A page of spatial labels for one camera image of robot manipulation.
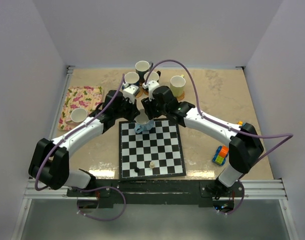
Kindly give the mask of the black mug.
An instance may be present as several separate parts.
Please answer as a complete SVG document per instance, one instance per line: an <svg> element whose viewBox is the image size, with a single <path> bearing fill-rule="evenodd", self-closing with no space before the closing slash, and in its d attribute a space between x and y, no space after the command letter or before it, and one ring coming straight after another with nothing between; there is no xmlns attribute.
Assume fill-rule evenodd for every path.
<svg viewBox="0 0 305 240"><path fill-rule="evenodd" d="M147 81L156 81L159 82L161 76L161 71L152 71L151 73L146 72L144 74L144 82Z"/></svg>

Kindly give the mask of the dark blue mug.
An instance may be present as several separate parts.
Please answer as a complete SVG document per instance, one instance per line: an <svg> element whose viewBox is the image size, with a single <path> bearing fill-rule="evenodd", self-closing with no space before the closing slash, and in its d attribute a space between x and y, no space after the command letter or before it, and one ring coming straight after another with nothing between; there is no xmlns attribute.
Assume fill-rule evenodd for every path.
<svg viewBox="0 0 305 240"><path fill-rule="evenodd" d="M136 72L128 72L124 75L124 81L122 89L129 87L130 85L139 86L140 76Z"/></svg>

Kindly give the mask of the left aluminium rail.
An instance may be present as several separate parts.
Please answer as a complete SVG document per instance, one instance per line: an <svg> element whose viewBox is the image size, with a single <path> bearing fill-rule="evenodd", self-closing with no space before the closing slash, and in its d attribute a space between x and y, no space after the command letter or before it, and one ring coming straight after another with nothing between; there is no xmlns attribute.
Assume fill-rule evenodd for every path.
<svg viewBox="0 0 305 240"><path fill-rule="evenodd" d="M53 153L55 152L57 146L56 143L53 143L53 139L56 138L56 132L57 132L57 128L58 128L58 122L59 119L62 115L62 108L64 106L64 102L66 99L66 94L68 92L68 88L70 85L70 80L74 71L74 66L68 65L66 68L66 75L65 75L65 80L64 80L64 84L63 84L63 89L60 92L59 95L59 102L57 104L57 108L55 111L55 115L54 115L54 119L51 125L51 129L50 129L50 134L49 134L49 138L47 143L49 142L49 144L46 147L46 150L49 150L49 154L46 154L45 156L45 165L44 168L42 169L41 173L45 174L43 177L40 176L41 179L47 179L47 182L51 182L51 179L53 179L52 176L52 168L51 168L51 164L53 163L52 160L50 160L49 158L51 156L53 156Z"/></svg>

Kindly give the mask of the white chess piece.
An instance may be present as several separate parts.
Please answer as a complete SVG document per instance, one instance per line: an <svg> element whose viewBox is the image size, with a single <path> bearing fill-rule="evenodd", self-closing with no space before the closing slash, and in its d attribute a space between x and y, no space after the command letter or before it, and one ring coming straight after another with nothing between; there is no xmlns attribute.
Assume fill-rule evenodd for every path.
<svg viewBox="0 0 305 240"><path fill-rule="evenodd" d="M155 167L155 163L154 163L153 161L151 161L151 162L149 163L149 167L153 169L153 168Z"/></svg>

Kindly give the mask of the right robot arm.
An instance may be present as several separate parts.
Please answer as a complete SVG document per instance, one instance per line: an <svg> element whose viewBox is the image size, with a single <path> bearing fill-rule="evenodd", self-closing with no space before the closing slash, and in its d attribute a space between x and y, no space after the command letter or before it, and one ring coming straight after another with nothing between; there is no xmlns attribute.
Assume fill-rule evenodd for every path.
<svg viewBox="0 0 305 240"><path fill-rule="evenodd" d="M208 191L217 200L231 193L234 183L251 170L264 151L254 126L229 123L202 112L192 103L179 102L168 86L155 81L142 86L148 92L141 103L149 119L165 116L170 122L204 133L228 148L228 166Z"/></svg>

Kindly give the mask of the colourful toy car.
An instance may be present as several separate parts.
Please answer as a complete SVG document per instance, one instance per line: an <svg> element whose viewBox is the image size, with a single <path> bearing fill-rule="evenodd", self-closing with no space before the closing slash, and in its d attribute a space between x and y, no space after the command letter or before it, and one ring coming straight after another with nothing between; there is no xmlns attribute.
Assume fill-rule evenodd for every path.
<svg viewBox="0 0 305 240"><path fill-rule="evenodd" d="M225 145L220 145L212 158L212 162L219 166L223 166L226 162L228 155L229 148Z"/></svg>

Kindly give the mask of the aluminium rail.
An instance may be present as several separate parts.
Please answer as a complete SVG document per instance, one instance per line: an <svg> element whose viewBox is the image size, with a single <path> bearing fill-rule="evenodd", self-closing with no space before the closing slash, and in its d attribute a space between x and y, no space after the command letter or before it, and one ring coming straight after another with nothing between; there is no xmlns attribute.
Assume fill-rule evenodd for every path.
<svg viewBox="0 0 305 240"><path fill-rule="evenodd" d="M235 182L226 190L212 190L214 181L207 179L150 179L119 181L117 179L99 179L100 197L107 198L117 191L109 189L114 187L125 196L157 196L180 195L196 196L201 198L241 199L246 200L286 200L288 198L282 180L244 180Z"/></svg>
<svg viewBox="0 0 305 240"><path fill-rule="evenodd" d="M57 104L57 108L55 111L55 115L54 115L54 119L51 125L51 129L50 129L50 134L49 134L49 138L47 143L49 142L49 144L46 147L46 150L49 150L49 154L46 154L45 156L45 165L44 168L42 169L41 173L45 174L43 177L40 176L41 179L47 179L47 182L51 182L51 179L53 179L52 176L52 168L51 168L51 164L53 163L52 160L50 160L49 158L51 156L53 156L53 153L55 152L57 146L56 143L53 143L53 139L56 138L56 132L57 132L57 128L58 128L58 122L59 119L62 115L62 108L64 106L64 102L66 99L66 94L68 92L68 88L70 85L70 80L74 71L74 66L68 65L66 68L66 75L65 75L65 80L64 80L64 84L63 84L63 89L60 92L59 95L59 102Z"/></svg>

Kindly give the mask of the green mug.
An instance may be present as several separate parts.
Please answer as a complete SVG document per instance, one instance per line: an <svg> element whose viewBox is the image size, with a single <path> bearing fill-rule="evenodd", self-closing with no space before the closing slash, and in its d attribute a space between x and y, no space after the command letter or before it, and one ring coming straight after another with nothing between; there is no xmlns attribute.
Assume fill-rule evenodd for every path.
<svg viewBox="0 0 305 240"><path fill-rule="evenodd" d="M170 90L174 97L179 98L184 93L186 80L184 75L175 75L170 79Z"/></svg>

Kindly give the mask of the teal grey mug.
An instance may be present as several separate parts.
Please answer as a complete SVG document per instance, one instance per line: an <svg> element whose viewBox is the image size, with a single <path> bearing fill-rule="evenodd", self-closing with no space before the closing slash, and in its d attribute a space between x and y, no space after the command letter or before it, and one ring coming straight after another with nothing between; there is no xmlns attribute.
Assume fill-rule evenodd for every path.
<svg viewBox="0 0 305 240"><path fill-rule="evenodd" d="M145 60L140 60L135 64L135 71L139 75L140 84L145 81L144 75L152 69L153 65L153 62Z"/></svg>

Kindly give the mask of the black white chessboard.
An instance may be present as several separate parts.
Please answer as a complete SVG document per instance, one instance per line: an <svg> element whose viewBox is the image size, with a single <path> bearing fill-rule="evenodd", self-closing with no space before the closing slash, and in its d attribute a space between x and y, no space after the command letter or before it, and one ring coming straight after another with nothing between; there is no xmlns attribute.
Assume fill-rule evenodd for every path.
<svg viewBox="0 0 305 240"><path fill-rule="evenodd" d="M135 122L119 123L119 180L186 176L180 129L166 118L154 120L150 131L135 133Z"/></svg>

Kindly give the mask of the pink mug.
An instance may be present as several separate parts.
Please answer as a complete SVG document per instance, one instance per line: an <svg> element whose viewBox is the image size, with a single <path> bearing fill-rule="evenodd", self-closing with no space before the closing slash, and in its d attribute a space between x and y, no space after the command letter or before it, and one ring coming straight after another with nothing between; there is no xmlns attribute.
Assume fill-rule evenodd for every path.
<svg viewBox="0 0 305 240"><path fill-rule="evenodd" d="M82 107L79 107L71 112L70 117L65 121L65 123L71 126L77 126L84 122L87 117L88 111Z"/></svg>

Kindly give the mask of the woven rattan coaster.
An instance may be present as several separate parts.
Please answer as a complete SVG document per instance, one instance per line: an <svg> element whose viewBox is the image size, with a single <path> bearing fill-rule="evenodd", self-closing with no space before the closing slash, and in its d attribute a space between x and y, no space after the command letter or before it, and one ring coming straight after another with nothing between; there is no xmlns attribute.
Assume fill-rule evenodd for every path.
<svg viewBox="0 0 305 240"><path fill-rule="evenodd" d="M143 90L140 88L138 94L135 96L136 98L141 97L143 94Z"/></svg>
<svg viewBox="0 0 305 240"><path fill-rule="evenodd" d="M177 97L178 101L182 101L185 98L185 92L183 92L179 97Z"/></svg>

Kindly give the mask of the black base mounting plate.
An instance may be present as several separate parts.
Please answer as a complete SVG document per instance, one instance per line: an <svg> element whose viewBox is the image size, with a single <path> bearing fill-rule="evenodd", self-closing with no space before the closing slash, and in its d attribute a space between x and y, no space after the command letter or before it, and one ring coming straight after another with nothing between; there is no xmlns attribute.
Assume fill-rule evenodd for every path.
<svg viewBox="0 0 305 240"><path fill-rule="evenodd" d="M108 180L97 179L86 192L70 188L69 198L76 198L81 208L113 208L114 205L194 205L211 208L213 205L228 204L234 207L234 200L245 196L241 182L231 187L217 186L215 180Z"/></svg>

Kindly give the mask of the floral serving tray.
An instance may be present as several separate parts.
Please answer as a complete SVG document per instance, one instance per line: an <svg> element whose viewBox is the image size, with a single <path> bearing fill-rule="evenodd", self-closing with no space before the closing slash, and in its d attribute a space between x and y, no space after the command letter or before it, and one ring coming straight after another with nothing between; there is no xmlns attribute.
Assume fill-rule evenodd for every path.
<svg viewBox="0 0 305 240"><path fill-rule="evenodd" d="M70 131L74 127L69 124L71 113L77 108L87 110L88 114L102 102L104 89L101 86L71 86L68 88L57 128L60 131Z"/></svg>

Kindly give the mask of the light blue mug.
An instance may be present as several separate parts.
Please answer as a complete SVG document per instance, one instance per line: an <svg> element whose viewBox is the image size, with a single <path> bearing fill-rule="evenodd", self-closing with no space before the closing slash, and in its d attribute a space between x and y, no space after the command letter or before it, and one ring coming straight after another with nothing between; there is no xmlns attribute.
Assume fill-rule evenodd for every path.
<svg viewBox="0 0 305 240"><path fill-rule="evenodd" d="M144 109L139 110L139 115L134 118L136 134L150 131L154 127L154 120L149 119Z"/></svg>

